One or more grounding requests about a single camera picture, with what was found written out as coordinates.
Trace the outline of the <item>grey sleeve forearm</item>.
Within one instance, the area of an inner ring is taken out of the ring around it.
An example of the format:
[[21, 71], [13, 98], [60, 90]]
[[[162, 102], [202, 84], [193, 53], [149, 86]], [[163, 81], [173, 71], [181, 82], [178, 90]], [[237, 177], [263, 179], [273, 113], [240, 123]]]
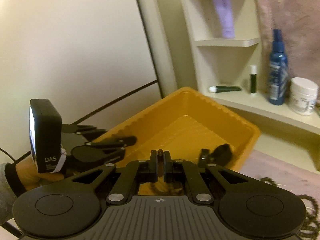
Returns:
[[16, 199], [26, 192], [21, 183], [17, 171], [16, 163], [1, 164], [1, 225], [12, 219], [12, 207]]

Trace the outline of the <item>left hand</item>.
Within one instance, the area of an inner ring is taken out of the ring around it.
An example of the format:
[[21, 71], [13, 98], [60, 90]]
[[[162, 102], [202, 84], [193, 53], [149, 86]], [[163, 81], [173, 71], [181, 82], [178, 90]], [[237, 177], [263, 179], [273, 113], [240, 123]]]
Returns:
[[61, 173], [39, 173], [31, 156], [17, 163], [15, 168], [20, 182], [27, 191], [39, 187], [42, 180], [56, 182], [64, 179]]

